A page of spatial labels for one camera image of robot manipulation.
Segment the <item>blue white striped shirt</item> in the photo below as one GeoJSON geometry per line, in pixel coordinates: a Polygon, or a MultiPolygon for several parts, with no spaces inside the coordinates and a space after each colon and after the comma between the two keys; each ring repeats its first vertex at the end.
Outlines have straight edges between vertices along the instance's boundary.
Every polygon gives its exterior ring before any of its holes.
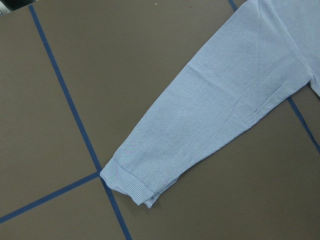
{"type": "Polygon", "coordinates": [[[185,171],[310,85],[320,91],[320,3],[248,0],[191,58],[100,172],[150,208],[185,171]]]}

